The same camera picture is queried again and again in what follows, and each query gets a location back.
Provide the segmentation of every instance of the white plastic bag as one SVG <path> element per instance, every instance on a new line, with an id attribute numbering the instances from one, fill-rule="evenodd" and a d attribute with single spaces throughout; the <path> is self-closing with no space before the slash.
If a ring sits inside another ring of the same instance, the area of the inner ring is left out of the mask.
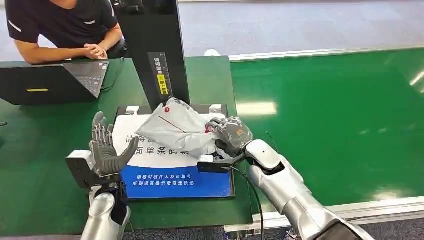
<path id="1" fill-rule="evenodd" d="M 159 145 L 199 157 L 217 151 L 215 140 L 219 138 L 215 132 L 206 133 L 208 121 L 185 102 L 170 98 L 165 106 L 159 105 L 135 133 Z"/>

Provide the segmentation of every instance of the man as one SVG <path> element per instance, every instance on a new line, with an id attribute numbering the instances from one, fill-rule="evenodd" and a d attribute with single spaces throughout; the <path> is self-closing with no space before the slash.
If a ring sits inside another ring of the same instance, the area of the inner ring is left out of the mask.
<path id="1" fill-rule="evenodd" d="M 9 35 L 30 64 L 121 58 L 127 49 L 110 0 L 6 0 Z M 58 48 L 40 47 L 43 35 Z"/>

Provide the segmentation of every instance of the cable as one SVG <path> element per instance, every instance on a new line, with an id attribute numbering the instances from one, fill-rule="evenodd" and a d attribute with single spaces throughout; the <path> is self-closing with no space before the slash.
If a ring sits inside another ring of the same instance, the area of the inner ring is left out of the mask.
<path id="1" fill-rule="evenodd" d="M 114 87 L 114 85 L 115 85 L 115 83 L 117 82 L 117 80 L 118 80 L 119 76 L 121 75 L 122 71 L 124 70 L 124 62 L 125 62 L 125 58 L 121 57 L 121 58 L 120 58 L 120 68 L 119 68 L 119 70 L 116 72 L 115 79 L 113 80 L 113 82 L 112 82 L 112 84 L 111 84 L 111 85 L 109 85 L 109 86 L 105 86 L 105 87 L 102 87 L 102 88 L 101 88 L 101 91 L 103 91 L 103 92 L 108 92 L 109 90 L 111 90 L 111 89 Z"/>
<path id="2" fill-rule="evenodd" d="M 265 133 L 271 138 L 272 142 L 274 143 L 274 148 L 278 153 L 279 152 L 278 147 L 277 147 L 276 141 L 274 140 L 273 136 L 271 136 L 271 133 L 269 133 L 268 131 L 265 131 Z"/>
<path id="3" fill-rule="evenodd" d="M 131 219 L 128 222 L 129 222 L 129 226 L 131 227 L 131 230 L 132 230 L 132 236 L 134 237 L 134 240 L 137 240 L 136 231 L 134 230 L 134 225 L 131 222 Z"/>
<path id="4" fill-rule="evenodd" d="M 237 168 L 230 166 L 230 168 L 238 173 L 240 173 L 245 179 L 246 181 L 249 183 L 249 185 L 251 186 L 251 188 L 253 189 L 254 195 L 256 197 L 256 201 L 257 201 L 257 205 L 259 206 L 259 213 L 260 213 L 260 239 L 264 240 L 264 212 L 262 211 L 262 205 L 261 205 L 261 201 L 259 200 L 259 195 L 258 192 L 255 189 L 255 186 L 253 185 L 252 181 L 250 180 L 250 178 L 246 175 L 246 173 L 238 170 Z"/>

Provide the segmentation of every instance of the robotic arm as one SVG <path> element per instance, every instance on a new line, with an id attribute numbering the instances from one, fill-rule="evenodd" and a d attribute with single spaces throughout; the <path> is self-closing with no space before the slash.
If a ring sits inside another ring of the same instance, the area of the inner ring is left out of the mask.
<path id="1" fill-rule="evenodd" d="M 98 112 L 92 124 L 91 151 L 76 150 L 66 158 L 79 187 L 90 190 L 88 220 L 81 240 L 121 240 L 130 220 L 126 185 L 120 172 L 135 154 L 139 139 L 133 138 L 118 156 L 113 128 L 112 124 L 106 128 L 106 118 Z"/>
<path id="2" fill-rule="evenodd" d="M 249 128 L 238 117 L 213 119 L 209 124 L 219 133 L 217 146 L 239 161 L 245 155 L 250 163 L 249 176 L 280 214 L 284 214 L 303 240 L 372 240 L 357 225 L 338 217 L 321 205 L 305 186 L 302 176 L 287 159 L 263 140 L 253 140 Z M 200 171 L 220 172 L 234 162 L 200 163 Z"/>

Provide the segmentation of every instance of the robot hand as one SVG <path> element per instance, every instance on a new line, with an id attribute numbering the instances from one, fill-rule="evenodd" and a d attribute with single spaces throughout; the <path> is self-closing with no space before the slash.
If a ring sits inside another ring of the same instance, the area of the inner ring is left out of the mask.
<path id="1" fill-rule="evenodd" d="M 94 172 L 99 177 L 120 173 L 134 156 L 139 145 L 139 138 L 133 138 L 128 148 L 118 156 L 112 139 L 114 126 L 110 124 L 106 129 L 106 121 L 103 112 L 100 111 L 95 115 L 91 129 L 92 140 L 89 143 L 94 157 Z"/>
<path id="2" fill-rule="evenodd" d="M 233 158 L 242 154 L 242 150 L 253 139 L 250 129 L 236 116 L 226 119 L 214 117 L 206 126 L 218 133 L 220 140 L 216 141 L 216 146 Z"/>

